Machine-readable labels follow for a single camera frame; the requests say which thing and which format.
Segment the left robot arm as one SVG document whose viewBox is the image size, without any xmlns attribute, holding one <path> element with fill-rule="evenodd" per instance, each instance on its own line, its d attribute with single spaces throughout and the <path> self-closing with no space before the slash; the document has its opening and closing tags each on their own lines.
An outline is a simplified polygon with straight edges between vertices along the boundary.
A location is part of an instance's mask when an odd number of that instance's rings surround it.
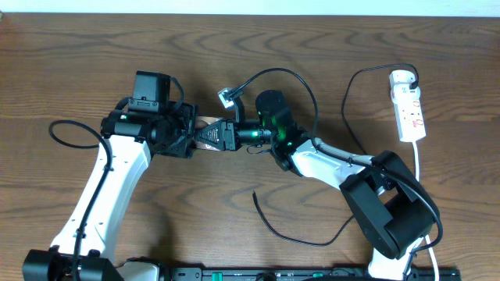
<svg viewBox="0 0 500 281">
<path fill-rule="evenodd" d="M 197 107 L 170 100 L 176 78 L 138 71 L 132 96 L 102 120 L 98 157 L 65 226 L 46 251 L 31 250 L 25 280 L 168 280 L 164 265 L 132 258 L 116 267 L 116 242 L 134 189 L 155 155 L 191 158 Z"/>
</svg>

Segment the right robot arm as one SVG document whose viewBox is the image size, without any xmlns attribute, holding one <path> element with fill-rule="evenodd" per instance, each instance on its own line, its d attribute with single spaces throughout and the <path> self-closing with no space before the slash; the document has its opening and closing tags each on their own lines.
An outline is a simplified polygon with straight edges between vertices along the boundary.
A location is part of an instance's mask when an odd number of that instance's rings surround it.
<svg viewBox="0 0 500 281">
<path fill-rule="evenodd" d="M 356 155 L 333 148 L 298 126 L 281 91 L 262 92 L 257 118 L 245 117 L 240 98 L 229 101 L 233 119 L 196 119 L 197 148 L 236 151 L 269 145 L 284 170 L 338 189 L 366 239 L 373 246 L 370 277 L 406 280 L 417 252 L 433 247 L 432 226 L 441 228 L 436 204 L 401 158 L 391 151 Z"/>
</svg>

